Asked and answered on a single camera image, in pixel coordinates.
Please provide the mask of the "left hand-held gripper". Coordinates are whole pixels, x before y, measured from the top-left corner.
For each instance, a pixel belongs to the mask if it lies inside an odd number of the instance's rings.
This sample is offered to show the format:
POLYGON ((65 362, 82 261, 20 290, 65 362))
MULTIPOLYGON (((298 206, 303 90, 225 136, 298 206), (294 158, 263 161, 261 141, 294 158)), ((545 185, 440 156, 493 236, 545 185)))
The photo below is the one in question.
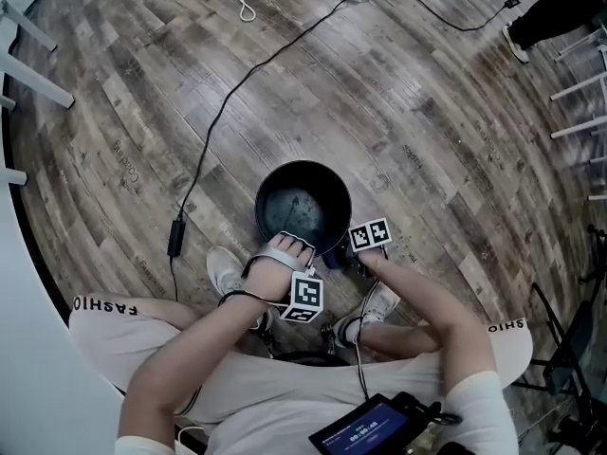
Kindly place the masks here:
POLYGON ((305 263, 289 256, 286 252, 270 245, 262 246, 246 263, 242 278, 246 279, 253 265, 260 259, 270 259, 291 271, 290 289, 280 301, 264 302, 279 313, 279 318, 290 322, 309 323, 323 311, 323 280, 316 277, 313 265, 316 248, 305 239, 286 230, 280 231, 286 238, 300 242, 303 249, 309 249, 311 256, 305 263))

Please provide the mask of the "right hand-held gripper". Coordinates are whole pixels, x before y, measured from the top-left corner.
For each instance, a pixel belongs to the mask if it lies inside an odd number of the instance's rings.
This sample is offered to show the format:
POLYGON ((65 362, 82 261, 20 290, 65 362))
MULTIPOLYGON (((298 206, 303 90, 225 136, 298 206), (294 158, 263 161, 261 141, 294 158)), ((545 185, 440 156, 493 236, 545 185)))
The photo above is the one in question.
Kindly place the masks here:
POLYGON ((360 252, 371 249, 379 250, 385 259, 388 258, 385 246, 393 241, 388 221, 385 217, 377 218, 348 229, 350 249, 357 263, 358 273, 364 278, 372 274, 359 259, 360 252))

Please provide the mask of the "dark blue cloth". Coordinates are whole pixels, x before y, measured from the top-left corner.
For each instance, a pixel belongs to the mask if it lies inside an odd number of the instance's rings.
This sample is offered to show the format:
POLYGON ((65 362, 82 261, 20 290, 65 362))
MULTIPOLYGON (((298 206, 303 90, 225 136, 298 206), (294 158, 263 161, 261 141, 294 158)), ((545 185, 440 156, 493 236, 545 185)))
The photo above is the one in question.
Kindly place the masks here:
POLYGON ((322 255, 325 265, 330 269, 347 269, 352 266, 353 256, 349 246, 336 246, 322 255))

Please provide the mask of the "black round bucket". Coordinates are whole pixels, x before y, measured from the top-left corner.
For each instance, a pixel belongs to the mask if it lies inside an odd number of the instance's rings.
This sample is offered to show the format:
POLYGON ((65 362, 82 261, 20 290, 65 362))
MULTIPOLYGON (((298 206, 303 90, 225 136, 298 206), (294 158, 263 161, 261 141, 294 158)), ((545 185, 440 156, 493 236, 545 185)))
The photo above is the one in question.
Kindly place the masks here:
POLYGON ((297 160, 278 167, 263 180, 254 210, 265 240, 285 231, 313 245, 322 256, 345 237, 352 202, 345 183, 333 170, 319 162, 297 160))

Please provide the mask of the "person's right forearm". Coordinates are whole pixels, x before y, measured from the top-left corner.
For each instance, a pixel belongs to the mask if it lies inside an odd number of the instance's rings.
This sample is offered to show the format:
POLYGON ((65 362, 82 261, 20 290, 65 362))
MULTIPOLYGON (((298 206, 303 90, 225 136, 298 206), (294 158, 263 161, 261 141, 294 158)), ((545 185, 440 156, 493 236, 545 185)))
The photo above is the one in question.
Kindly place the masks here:
POLYGON ((438 334, 445 391, 475 374, 497 371, 486 326, 441 283, 394 264, 377 249, 360 252, 359 259, 438 334))

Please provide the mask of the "person's left hand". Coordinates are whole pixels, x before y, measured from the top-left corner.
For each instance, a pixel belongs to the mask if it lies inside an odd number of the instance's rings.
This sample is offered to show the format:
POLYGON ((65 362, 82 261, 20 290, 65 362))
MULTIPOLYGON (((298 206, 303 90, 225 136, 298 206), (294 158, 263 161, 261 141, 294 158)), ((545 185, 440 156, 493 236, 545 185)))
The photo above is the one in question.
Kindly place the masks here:
POLYGON ((267 246, 282 251, 284 256, 290 257, 289 264, 283 264, 267 256, 255 259, 248 270, 243 288, 265 300, 279 302, 290 292, 294 273, 290 266, 295 265, 298 268, 306 266, 314 253, 303 242, 284 234, 275 235, 267 246))

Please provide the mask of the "person's right white sock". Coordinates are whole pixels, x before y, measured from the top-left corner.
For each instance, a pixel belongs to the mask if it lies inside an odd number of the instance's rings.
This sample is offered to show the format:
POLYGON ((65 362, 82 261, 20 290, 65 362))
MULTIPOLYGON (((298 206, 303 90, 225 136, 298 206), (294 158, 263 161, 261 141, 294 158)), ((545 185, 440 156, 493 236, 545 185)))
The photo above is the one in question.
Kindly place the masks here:
POLYGON ((360 316, 338 320, 332 329, 335 345, 342 349, 354 348, 359 338, 360 322, 360 316))

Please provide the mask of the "black stool with chrome base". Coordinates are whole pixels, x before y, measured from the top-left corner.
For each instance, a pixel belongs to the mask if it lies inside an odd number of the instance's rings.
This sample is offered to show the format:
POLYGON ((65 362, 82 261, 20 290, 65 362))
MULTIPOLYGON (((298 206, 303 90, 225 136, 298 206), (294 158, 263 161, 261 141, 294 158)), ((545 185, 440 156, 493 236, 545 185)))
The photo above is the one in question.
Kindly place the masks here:
POLYGON ((326 344, 325 351, 297 351, 278 354, 276 352, 277 343, 270 329, 257 334, 257 337, 263 340, 267 354, 271 359, 307 367, 337 368, 349 366, 346 360, 336 355, 336 336, 328 323, 322 326, 321 336, 326 344))

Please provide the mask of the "person's right white shoe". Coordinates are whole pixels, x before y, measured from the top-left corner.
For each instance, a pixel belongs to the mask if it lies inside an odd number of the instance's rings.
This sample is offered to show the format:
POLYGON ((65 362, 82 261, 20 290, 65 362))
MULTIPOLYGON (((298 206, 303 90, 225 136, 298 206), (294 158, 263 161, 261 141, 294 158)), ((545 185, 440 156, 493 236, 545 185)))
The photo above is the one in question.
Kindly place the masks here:
POLYGON ((400 296, 385 284, 378 282, 354 311, 362 323, 383 321, 388 318, 400 303, 400 296))

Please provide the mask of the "person's right leg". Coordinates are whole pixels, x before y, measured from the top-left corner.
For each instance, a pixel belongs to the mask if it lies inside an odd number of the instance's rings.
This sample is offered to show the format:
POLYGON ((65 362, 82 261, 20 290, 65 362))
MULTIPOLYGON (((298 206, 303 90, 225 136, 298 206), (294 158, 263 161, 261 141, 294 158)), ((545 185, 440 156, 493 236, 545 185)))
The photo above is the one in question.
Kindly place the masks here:
POLYGON ((405 327, 373 322, 361 329, 360 341, 365 348, 394 359, 414 358, 441 348, 440 337, 429 325, 405 327))

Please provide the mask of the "black power adapter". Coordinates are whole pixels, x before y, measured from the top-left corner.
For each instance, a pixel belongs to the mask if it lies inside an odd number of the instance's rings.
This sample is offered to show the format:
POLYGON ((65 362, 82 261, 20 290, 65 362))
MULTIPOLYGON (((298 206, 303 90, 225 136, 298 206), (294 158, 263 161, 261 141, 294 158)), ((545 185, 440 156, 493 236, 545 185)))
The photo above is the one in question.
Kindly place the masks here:
POLYGON ((175 219, 172 222, 169 242, 167 245, 167 255, 170 258, 179 257, 181 254, 183 238, 185 233, 185 221, 183 219, 175 219))

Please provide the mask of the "black stand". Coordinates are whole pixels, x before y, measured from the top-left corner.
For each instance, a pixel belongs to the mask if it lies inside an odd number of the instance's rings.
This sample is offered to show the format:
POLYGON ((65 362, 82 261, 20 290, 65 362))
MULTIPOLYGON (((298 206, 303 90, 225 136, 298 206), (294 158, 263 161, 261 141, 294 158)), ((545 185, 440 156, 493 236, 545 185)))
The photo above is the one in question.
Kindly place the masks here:
POLYGON ((587 232, 594 239, 591 251, 593 268, 587 275, 578 277, 578 284, 586 284, 590 281, 601 282, 607 272, 607 232, 604 229, 597 229, 594 225, 589 225, 587 232))

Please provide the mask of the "black folding chair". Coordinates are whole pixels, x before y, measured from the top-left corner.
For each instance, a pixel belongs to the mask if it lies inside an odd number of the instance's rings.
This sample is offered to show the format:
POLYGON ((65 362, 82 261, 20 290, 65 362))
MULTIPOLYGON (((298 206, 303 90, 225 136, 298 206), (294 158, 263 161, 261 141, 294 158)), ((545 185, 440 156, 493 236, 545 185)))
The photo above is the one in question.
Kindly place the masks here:
POLYGON ((579 304, 568 328, 563 329, 555 312, 541 288, 533 282, 532 290, 539 296, 548 315, 546 323, 552 334, 556 350, 548 360, 532 358, 530 366, 543 367, 544 385, 532 385, 515 381, 512 386, 532 391, 546 392, 552 396, 563 394, 572 396, 577 404, 580 423, 591 428, 598 419, 597 409, 582 371, 580 362, 590 346, 594 333, 594 299, 583 300, 579 304))

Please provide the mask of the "white table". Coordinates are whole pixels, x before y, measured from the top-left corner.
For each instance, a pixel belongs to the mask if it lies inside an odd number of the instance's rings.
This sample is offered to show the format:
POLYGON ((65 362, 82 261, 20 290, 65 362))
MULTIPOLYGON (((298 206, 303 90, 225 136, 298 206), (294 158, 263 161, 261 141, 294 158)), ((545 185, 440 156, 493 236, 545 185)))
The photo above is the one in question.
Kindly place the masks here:
MULTIPOLYGON (((8 0, 0 0, 0 21, 4 17, 10 19, 17 27, 23 29, 50 52, 57 48, 57 44, 49 36, 8 0)), ((7 50, 0 50, 0 71, 53 100, 65 109, 69 109, 75 102, 70 93, 14 58, 7 50)), ((21 171, 0 167, 0 182, 25 186, 28 182, 28 176, 21 171)))

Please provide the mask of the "white table frame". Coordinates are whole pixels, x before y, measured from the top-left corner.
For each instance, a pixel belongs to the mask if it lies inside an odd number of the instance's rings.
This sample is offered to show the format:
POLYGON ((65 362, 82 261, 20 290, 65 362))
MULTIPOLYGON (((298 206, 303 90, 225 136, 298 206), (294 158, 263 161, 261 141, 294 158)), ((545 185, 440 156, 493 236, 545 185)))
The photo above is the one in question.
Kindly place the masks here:
POLYGON ((591 118, 582 123, 562 128, 550 134, 552 140, 569 137, 575 134, 585 133, 592 138, 600 138, 602 143, 602 155, 591 156, 585 161, 587 166, 601 166, 607 170, 607 27, 600 25, 599 28, 589 35, 579 39, 572 45, 559 51, 554 63, 562 62, 566 57, 585 46, 593 45, 602 62, 602 70, 597 74, 580 82, 562 89, 549 97, 550 102, 561 100, 569 95, 578 93, 586 88, 597 86, 601 97, 603 114, 591 118))

